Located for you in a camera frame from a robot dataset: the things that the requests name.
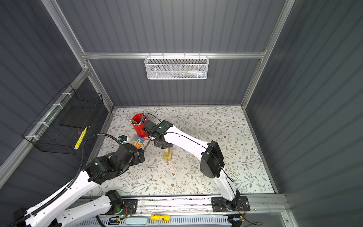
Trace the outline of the wood block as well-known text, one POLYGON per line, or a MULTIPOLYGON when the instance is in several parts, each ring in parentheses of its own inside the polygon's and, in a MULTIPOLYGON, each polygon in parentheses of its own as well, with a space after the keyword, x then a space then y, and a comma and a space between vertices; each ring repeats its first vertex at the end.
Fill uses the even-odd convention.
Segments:
POLYGON ((165 148, 163 150, 163 156, 164 156, 164 160, 167 160, 167 161, 172 160, 173 149, 172 148, 165 148))

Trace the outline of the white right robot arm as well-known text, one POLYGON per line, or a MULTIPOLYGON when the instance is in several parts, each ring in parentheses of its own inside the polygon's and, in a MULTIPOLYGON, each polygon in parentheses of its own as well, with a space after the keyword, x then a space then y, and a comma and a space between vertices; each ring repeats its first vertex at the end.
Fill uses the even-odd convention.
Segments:
POLYGON ((161 121, 159 124, 148 121, 144 124, 143 131, 154 141, 154 146, 168 148, 175 145, 200 161, 201 173, 214 180, 221 193, 221 202, 214 202, 214 205, 227 211, 250 211, 249 203, 241 200, 241 193, 225 171, 224 156, 217 142, 198 140, 168 121, 161 121))

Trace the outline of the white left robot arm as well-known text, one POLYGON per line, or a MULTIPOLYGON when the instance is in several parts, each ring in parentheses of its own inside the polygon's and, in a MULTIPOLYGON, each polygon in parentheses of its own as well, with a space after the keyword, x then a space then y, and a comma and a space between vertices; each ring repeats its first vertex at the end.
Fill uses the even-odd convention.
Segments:
POLYGON ((82 159, 76 175, 58 191, 39 204, 25 210, 9 227, 46 227, 56 216, 61 214, 72 203, 85 193, 103 184, 107 180, 119 177, 129 170, 129 167, 145 161, 144 149, 133 144, 120 141, 107 134, 99 133, 89 136, 83 141, 82 159), (114 140, 118 145, 116 152, 96 157, 84 164, 86 144, 91 138, 105 136, 114 140))

